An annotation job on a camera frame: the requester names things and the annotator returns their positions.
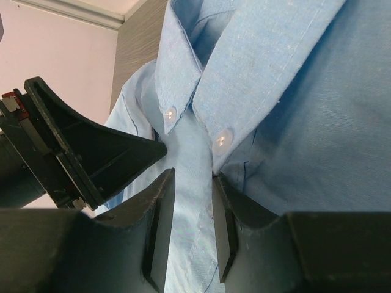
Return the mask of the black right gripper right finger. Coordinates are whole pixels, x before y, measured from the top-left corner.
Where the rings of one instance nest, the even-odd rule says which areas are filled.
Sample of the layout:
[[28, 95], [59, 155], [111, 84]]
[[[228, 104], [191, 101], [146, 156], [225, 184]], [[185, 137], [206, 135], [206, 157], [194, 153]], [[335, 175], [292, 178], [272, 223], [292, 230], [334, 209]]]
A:
[[389, 292], [388, 212], [278, 216], [213, 178], [219, 278], [226, 292]]

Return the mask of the blue button-up shirt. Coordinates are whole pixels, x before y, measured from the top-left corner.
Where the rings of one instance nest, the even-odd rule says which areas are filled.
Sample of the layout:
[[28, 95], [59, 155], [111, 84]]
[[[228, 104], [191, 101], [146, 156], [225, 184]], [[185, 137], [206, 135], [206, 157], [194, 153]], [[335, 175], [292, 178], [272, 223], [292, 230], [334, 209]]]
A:
[[165, 291], [224, 292], [217, 173], [275, 214], [390, 210], [390, 2], [169, 1], [106, 126], [167, 155], [98, 213], [174, 168]]

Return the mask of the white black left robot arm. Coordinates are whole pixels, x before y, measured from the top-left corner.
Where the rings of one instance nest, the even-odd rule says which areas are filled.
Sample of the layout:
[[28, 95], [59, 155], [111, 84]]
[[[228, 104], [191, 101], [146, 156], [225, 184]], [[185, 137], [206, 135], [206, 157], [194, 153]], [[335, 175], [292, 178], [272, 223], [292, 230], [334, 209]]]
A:
[[167, 153], [161, 142], [89, 120], [41, 77], [1, 96], [1, 206], [48, 194], [58, 208], [91, 210]]

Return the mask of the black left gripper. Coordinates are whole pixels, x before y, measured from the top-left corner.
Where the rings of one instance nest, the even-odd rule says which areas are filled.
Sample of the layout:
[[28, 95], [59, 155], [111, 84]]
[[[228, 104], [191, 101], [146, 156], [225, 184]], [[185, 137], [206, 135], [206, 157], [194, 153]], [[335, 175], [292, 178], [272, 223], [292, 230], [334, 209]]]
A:
[[1, 206], [48, 194], [58, 208], [95, 210], [167, 153], [166, 146], [84, 117], [41, 77], [1, 96]]

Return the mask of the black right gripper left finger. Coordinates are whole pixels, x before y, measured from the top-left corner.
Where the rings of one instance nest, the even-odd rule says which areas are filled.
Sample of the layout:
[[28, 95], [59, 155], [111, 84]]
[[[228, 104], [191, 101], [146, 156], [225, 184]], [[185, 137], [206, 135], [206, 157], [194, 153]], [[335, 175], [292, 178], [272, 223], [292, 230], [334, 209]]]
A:
[[1, 210], [2, 292], [162, 292], [175, 171], [95, 218], [71, 209]]

